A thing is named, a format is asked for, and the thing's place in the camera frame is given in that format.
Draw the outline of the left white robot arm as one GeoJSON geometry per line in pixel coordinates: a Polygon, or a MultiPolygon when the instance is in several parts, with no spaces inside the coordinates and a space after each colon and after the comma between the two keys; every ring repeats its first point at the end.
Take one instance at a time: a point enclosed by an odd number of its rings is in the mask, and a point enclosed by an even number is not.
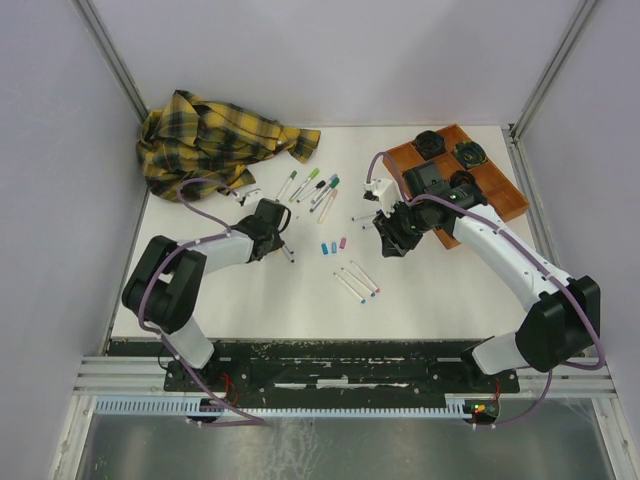
{"type": "Polygon", "coordinates": [[[187,379],[209,390],[221,378],[213,360],[215,348],[193,312],[204,276],[218,270],[262,260],[285,246],[281,234],[291,210],[268,199],[226,231],[184,244],[153,237],[130,275],[122,305],[138,317],[139,326],[161,336],[169,351],[188,365],[187,379]]]}

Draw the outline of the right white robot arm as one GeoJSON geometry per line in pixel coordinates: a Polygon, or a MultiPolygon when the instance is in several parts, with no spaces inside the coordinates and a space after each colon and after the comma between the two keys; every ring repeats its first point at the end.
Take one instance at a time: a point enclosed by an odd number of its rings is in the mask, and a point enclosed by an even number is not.
{"type": "Polygon", "coordinates": [[[364,197],[380,208],[373,220],[385,257],[403,257],[429,231],[443,231],[468,246],[510,288],[526,316],[513,332],[471,347],[458,368],[467,389],[481,391],[495,374],[530,367],[548,373],[571,365],[600,341],[601,290],[589,276],[574,278],[542,257],[505,224],[471,175],[444,179],[426,162],[390,179],[366,177],[364,197]]]}

